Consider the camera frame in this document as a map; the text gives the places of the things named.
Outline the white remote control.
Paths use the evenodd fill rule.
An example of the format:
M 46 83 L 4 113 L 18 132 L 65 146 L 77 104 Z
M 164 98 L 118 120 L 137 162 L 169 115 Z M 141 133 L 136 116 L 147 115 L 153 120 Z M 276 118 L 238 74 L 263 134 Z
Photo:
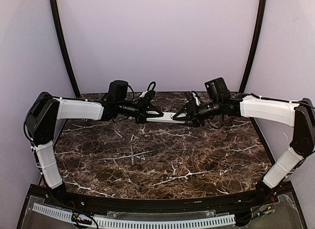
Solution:
M 175 112 L 163 112 L 162 117 L 150 117 L 147 118 L 147 122 L 156 122 L 156 123 L 171 123 L 171 124 L 184 124 L 185 121 L 183 120 L 173 120 L 173 116 L 175 115 Z

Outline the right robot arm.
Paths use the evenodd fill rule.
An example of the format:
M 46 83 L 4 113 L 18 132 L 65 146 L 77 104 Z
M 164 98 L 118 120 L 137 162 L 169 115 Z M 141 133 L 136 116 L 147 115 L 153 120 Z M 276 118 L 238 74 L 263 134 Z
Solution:
M 188 102 L 173 120 L 204 125 L 205 120 L 219 115 L 258 118 L 293 128 L 289 147 L 262 179 L 268 188 L 275 188 L 304 159 L 315 151 L 315 108 L 308 98 L 300 101 L 266 98 L 255 94 L 232 95 L 223 78 L 205 83 L 211 102 L 202 103 L 191 92 Z

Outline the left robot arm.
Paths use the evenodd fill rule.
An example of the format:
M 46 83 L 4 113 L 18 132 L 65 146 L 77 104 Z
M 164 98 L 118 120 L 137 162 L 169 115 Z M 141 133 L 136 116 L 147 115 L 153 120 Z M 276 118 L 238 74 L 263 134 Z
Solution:
M 35 151 L 40 169 L 48 187 L 55 189 L 63 184 L 54 155 L 56 122 L 63 119 L 88 119 L 111 121 L 118 115 L 135 118 L 136 123 L 146 123 L 148 118 L 163 116 L 163 112 L 151 104 L 154 89 L 148 89 L 136 100 L 128 100 L 128 82 L 115 80 L 110 83 L 107 96 L 100 101 L 62 98 L 42 92 L 26 115 L 25 135 Z

